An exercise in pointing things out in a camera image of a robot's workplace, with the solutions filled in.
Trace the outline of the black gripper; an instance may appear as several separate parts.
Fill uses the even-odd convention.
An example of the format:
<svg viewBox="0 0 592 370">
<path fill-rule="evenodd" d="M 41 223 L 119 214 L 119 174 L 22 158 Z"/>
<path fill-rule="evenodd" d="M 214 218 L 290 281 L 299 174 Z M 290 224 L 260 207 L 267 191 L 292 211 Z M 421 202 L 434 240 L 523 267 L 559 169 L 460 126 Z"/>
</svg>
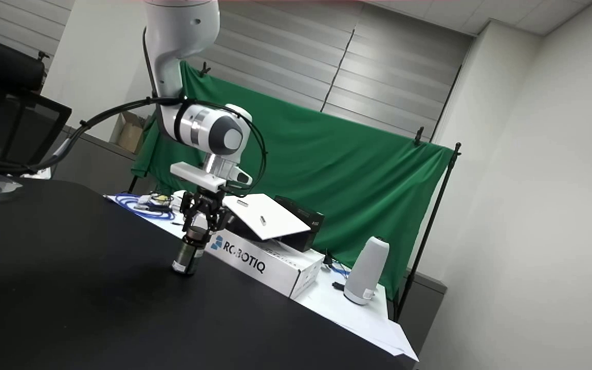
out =
<svg viewBox="0 0 592 370">
<path fill-rule="evenodd" d="M 197 189 L 196 193 L 186 193 L 182 199 L 182 214 L 186 224 L 192 226 L 196 215 L 201 214 L 211 231 L 222 229 L 225 204 L 221 193 Z"/>
</svg>

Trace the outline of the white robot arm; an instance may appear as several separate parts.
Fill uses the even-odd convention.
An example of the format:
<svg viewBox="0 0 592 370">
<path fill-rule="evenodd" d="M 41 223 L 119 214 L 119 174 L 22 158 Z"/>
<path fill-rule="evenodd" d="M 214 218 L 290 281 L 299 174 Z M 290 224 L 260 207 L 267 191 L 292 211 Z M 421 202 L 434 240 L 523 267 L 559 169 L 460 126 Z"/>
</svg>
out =
<svg viewBox="0 0 592 370">
<path fill-rule="evenodd" d="M 199 95 L 190 59 L 213 48 L 221 33 L 219 0 L 144 0 L 144 48 L 156 93 L 162 132 L 182 145 L 199 151 L 204 165 L 175 163 L 170 173 L 197 189 L 188 221 L 197 214 L 214 223 L 231 185 L 252 185 L 240 157 L 252 138 L 254 115 Z"/>
</svg>

